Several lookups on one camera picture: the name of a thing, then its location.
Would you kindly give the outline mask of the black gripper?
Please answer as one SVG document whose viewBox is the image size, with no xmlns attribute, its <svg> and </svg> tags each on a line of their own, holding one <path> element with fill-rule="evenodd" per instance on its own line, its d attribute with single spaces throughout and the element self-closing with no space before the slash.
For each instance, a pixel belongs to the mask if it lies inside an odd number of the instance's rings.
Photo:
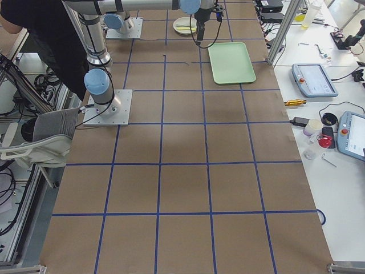
<svg viewBox="0 0 365 274">
<path fill-rule="evenodd" d="M 199 8 L 195 13 L 197 40 L 202 41 L 205 32 L 205 23 L 210 19 L 211 9 Z"/>
</svg>

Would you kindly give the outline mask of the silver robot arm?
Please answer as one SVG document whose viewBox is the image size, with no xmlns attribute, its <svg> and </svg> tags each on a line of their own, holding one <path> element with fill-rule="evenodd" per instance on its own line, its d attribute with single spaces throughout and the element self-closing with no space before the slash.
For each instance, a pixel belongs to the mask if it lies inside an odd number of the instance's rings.
<svg viewBox="0 0 365 274">
<path fill-rule="evenodd" d="M 217 1 L 63 1 L 79 39 L 87 53 L 91 69 L 102 69 L 109 77 L 108 67 L 112 63 L 107 51 L 105 28 L 113 29 L 122 37 L 129 39 L 130 33 L 139 29 L 130 16 L 131 11 L 181 10 L 190 15 L 189 23 L 196 20 L 195 44 L 200 47 L 204 38 L 205 23 L 212 13 L 222 21 L 222 6 Z"/>
<path fill-rule="evenodd" d="M 100 23 L 101 17 L 115 15 L 121 24 L 129 24 L 130 11 L 179 10 L 198 16 L 198 42 L 204 37 L 204 24 L 208 16 L 218 10 L 213 1 L 64 1 L 67 12 L 77 13 L 80 27 L 75 27 L 87 52 L 87 62 L 92 69 L 102 69 L 110 77 L 112 59 Z"/>
</svg>

